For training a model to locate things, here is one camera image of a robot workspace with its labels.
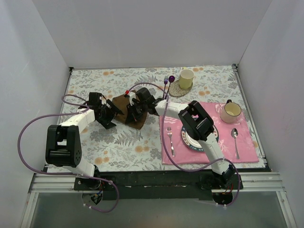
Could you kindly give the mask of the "aluminium front rail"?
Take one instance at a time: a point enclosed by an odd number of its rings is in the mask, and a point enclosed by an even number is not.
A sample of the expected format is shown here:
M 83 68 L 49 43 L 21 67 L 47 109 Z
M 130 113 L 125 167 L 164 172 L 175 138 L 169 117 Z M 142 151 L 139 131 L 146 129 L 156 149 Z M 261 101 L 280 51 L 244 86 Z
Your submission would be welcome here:
M 273 192 L 285 191 L 283 181 L 278 172 L 242 172 L 242 191 Z M 50 176 L 35 174 L 29 188 L 30 193 L 67 193 L 67 192 L 93 192 L 81 189 L 73 176 Z

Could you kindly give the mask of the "floral tablecloth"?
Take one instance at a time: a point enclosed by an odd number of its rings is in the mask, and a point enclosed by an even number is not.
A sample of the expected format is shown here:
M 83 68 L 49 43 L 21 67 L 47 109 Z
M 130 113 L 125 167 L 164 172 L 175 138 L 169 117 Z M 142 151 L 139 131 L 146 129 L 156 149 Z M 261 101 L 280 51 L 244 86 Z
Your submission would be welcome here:
M 238 80 L 231 66 L 195 66 L 193 87 L 182 97 L 169 95 L 170 102 L 189 104 L 192 101 L 206 103 L 224 103 L 231 99 L 237 103 L 245 116 L 253 145 L 258 156 L 256 163 L 234 163 L 238 170 L 253 168 L 263 169 L 266 161 L 257 143 L 257 137 L 250 121 L 248 111 Z M 118 69 L 74 69 L 67 86 L 68 97 L 63 106 L 64 116 L 61 121 L 69 118 L 69 113 L 77 110 L 76 105 L 87 99 L 90 92 L 102 93 L 105 98 L 124 95 L 126 90 L 145 87 L 155 98 L 162 97 L 164 78 L 179 77 L 180 67 L 148 67 Z M 142 129 L 137 130 L 121 122 L 105 129 L 100 123 L 89 124 L 80 134 L 83 157 L 96 165 L 100 171 L 164 171 L 177 170 L 167 157 L 162 145 L 160 116 L 148 114 Z M 193 170 L 203 164 L 178 164 L 180 167 Z

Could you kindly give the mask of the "white plate green rim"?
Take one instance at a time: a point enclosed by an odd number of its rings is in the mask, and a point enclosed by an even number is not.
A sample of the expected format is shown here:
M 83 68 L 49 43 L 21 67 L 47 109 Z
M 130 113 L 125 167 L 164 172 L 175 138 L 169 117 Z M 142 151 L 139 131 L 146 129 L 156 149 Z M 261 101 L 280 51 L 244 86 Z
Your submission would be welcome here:
M 199 140 L 199 141 L 194 140 L 187 133 L 186 128 L 184 126 L 181 127 L 181 137 L 184 144 L 188 146 L 190 149 L 193 149 L 198 152 L 205 152 L 204 149 L 207 149 L 208 152 L 211 151 L 211 149 L 208 147 L 209 146 L 208 142 L 203 140 Z

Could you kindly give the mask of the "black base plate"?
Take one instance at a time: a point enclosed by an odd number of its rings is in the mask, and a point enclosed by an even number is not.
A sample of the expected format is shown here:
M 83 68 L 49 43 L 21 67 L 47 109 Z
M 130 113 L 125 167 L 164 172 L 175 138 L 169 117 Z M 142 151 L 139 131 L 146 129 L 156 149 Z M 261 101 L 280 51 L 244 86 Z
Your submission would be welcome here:
M 185 171 L 114 171 L 97 174 L 101 180 L 77 177 L 74 190 L 103 194 L 104 200 L 199 199 L 213 200 L 213 190 L 231 195 L 243 189 L 241 177 L 233 174 L 226 180 L 211 170 Z

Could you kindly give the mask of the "purple plastic fork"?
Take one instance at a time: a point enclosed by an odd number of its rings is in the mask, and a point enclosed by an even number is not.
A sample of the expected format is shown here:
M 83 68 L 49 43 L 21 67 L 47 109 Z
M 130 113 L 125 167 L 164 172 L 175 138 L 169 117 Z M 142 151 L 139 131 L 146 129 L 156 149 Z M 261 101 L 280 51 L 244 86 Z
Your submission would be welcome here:
M 165 99 L 166 98 L 166 85 L 168 84 L 168 81 L 169 81 L 169 77 L 168 76 L 166 76 L 165 78 L 164 78 L 164 89 L 163 89 L 163 99 Z

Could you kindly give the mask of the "purple plastic spoon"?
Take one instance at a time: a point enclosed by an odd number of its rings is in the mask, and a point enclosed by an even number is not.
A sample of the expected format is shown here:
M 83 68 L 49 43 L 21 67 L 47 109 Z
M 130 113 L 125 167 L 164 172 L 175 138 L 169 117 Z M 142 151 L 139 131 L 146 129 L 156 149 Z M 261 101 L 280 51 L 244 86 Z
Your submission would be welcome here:
M 168 81 L 169 86 L 170 86 L 171 83 L 173 83 L 174 81 L 175 81 L 175 76 L 173 76 L 173 75 L 169 76 L 169 81 Z

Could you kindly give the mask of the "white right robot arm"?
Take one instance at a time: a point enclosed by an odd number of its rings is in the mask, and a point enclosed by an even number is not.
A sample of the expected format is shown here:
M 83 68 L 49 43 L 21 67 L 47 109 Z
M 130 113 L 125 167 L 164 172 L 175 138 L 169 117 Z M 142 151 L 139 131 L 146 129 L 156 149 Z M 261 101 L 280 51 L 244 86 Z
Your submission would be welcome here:
M 185 104 L 170 102 L 168 97 L 156 99 L 145 87 L 135 93 L 127 90 L 124 97 L 129 99 L 130 104 L 128 107 L 131 110 L 128 113 L 131 114 L 134 120 L 138 119 L 138 111 L 147 111 L 150 114 L 162 116 L 161 140 L 166 154 L 169 152 L 165 144 L 163 127 L 165 117 L 167 116 L 179 119 L 182 122 L 190 138 L 200 144 L 209 160 L 209 163 L 202 168 L 187 170 L 176 164 L 170 155 L 168 155 L 167 157 L 176 168 L 184 172 L 197 172 L 210 166 L 215 177 L 215 184 L 219 188 L 225 189 L 232 185 L 232 178 L 236 176 L 238 181 L 237 189 L 240 189 L 241 178 L 237 168 L 230 160 L 224 157 L 214 135 L 214 122 L 198 101 Z

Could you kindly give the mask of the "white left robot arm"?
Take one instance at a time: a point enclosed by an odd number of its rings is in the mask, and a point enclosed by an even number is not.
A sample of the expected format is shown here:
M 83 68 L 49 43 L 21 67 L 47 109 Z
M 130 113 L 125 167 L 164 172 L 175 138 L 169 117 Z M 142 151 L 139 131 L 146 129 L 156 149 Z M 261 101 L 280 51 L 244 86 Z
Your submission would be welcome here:
M 105 129 L 116 126 L 112 120 L 123 112 L 101 93 L 90 92 L 89 99 L 78 107 L 77 114 L 59 125 L 51 125 L 47 130 L 46 162 L 56 167 L 68 169 L 73 174 L 86 176 L 85 185 L 96 190 L 101 178 L 98 168 L 82 155 L 80 133 L 94 121 Z

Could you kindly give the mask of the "speckled round coaster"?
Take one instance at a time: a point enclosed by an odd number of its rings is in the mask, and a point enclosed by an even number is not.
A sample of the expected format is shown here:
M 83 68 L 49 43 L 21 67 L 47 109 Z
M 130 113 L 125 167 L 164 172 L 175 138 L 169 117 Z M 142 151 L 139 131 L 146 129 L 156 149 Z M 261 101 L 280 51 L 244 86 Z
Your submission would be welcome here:
M 188 89 L 182 89 L 180 87 L 179 80 L 177 80 L 171 83 L 168 93 L 170 96 L 173 97 L 182 97 L 188 94 L 192 89 L 192 87 L 193 87 L 193 83 L 191 83 L 191 86 Z

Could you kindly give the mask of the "silver metal fork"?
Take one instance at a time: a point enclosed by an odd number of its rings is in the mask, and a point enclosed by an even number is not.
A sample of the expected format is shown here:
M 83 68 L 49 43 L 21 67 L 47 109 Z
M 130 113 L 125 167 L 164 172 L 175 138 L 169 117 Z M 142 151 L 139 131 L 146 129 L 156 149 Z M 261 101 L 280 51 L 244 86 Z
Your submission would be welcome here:
M 175 151 L 174 151 L 174 147 L 173 147 L 173 142 L 172 142 L 172 129 L 170 126 L 167 127 L 167 135 L 170 139 L 170 143 L 171 143 L 171 154 L 173 157 L 175 157 Z

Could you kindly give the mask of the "brown cloth napkin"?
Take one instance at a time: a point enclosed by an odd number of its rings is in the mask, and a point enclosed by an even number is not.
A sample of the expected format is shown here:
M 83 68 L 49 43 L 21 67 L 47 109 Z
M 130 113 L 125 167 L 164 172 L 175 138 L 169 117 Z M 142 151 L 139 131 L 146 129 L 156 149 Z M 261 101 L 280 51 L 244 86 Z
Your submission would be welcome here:
M 136 100 L 134 99 L 133 100 L 134 103 L 139 103 L 139 98 L 138 96 L 136 95 Z M 141 122 L 141 123 L 125 123 L 125 120 L 126 120 L 126 117 L 127 117 L 127 108 L 126 106 L 129 103 L 129 99 L 124 97 L 124 95 L 120 95 L 120 96 L 117 96 L 117 97 L 114 97 L 112 102 L 114 103 L 115 106 L 117 106 L 122 112 L 123 114 L 118 114 L 116 117 L 115 117 L 115 120 L 129 126 L 129 127 L 132 127 L 134 129 L 137 129 L 137 130 L 140 130 L 142 129 L 144 123 Z

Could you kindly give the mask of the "pink floral placemat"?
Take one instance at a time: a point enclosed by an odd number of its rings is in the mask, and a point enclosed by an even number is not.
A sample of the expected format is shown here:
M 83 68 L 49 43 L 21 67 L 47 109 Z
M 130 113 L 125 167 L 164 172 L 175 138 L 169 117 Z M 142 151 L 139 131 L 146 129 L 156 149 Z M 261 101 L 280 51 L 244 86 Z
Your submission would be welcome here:
M 224 103 L 200 103 L 207 113 L 212 117 L 215 124 L 216 139 L 225 156 L 233 163 L 256 163 L 258 156 L 253 145 L 253 140 L 249 132 L 249 127 L 242 113 L 234 123 L 225 123 L 220 118 Z M 172 117 L 165 117 L 162 123 L 162 117 L 159 118 L 160 127 L 164 128 L 164 138 L 166 148 L 171 154 L 171 143 L 167 135 L 167 127 L 172 129 L 172 142 L 175 151 L 173 160 L 177 164 L 203 164 L 208 163 L 209 160 L 205 152 L 198 152 L 186 146 L 181 137 L 182 122 L 179 119 Z M 239 153 L 239 160 L 236 159 L 234 138 L 231 136 L 231 131 L 236 128 L 238 131 L 237 148 Z

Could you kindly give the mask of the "silver metal spoon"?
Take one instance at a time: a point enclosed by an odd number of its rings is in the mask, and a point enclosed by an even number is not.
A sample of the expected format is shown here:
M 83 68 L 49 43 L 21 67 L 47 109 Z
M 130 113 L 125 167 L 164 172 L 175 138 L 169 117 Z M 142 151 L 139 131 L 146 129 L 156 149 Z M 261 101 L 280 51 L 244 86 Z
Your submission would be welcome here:
M 231 136 L 234 138 L 236 159 L 239 160 L 240 156 L 239 156 L 239 153 L 238 153 L 238 146 L 237 146 L 238 131 L 237 131 L 236 128 L 232 129 Z

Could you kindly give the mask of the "cream mug dark rim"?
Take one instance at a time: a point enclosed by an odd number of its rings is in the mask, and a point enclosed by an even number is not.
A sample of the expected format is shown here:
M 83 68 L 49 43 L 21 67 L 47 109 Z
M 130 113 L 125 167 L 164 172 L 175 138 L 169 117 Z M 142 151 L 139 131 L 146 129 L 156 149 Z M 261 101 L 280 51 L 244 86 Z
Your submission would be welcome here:
M 233 102 L 231 99 L 226 101 L 226 104 L 223 106 L 223 109 L 220 114 L 220 118 L 225 123 L 231 124 L 234 123 L 237 118 L 241 115 L 241 107 Z

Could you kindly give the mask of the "pale yellow cup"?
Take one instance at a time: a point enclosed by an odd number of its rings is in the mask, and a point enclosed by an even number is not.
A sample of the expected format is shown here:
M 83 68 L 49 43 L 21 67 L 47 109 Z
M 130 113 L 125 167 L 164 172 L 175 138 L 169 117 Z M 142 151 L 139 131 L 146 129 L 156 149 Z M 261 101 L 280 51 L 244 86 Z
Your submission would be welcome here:
M 191 69 L 182 69 L 180 71 L 179 86 L 181 89 L 189 89 L 194 79 L 194 72 Z

